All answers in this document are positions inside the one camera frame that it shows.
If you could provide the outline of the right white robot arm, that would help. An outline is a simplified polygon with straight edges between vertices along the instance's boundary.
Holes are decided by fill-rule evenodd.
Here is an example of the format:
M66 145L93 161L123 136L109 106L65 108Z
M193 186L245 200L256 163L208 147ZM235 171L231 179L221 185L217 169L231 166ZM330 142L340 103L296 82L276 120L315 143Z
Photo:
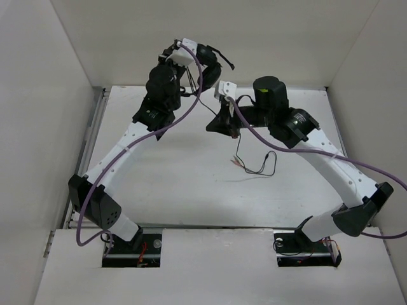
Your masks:
M274 76L253 83L254 100L239 106L237 85L219 81L214 96L221 108L207 125L208 132L237 138L242 128L268 128L270 135L284 144L283 151L294 152L312 165L340 196L340 206L306 218L282 240L300 251L310 250L323 238L338 233L358 237L393 193L392 186L365 176L328 139L308 112L289 106L287 89Z

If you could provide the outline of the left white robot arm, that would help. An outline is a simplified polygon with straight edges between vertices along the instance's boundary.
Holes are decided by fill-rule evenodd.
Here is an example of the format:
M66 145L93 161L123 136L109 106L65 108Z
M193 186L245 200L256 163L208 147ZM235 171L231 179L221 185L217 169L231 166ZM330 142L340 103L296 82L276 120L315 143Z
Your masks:
M192 40L182 39L163 51L157 66L149 73L142 104L119 141L93 168L69 179L72 207L79 214L76 228L79 246L96 238L82 240L84 220L95 224L100 229L99 234L119 238L128 252L135 252L142 246L142 227L123 213L114 200L114 192L143 152L157 144L167 130L185 119L197 105L193 102L180 118L174 115L181 106L182 76L190 64L201 66L199 47Z

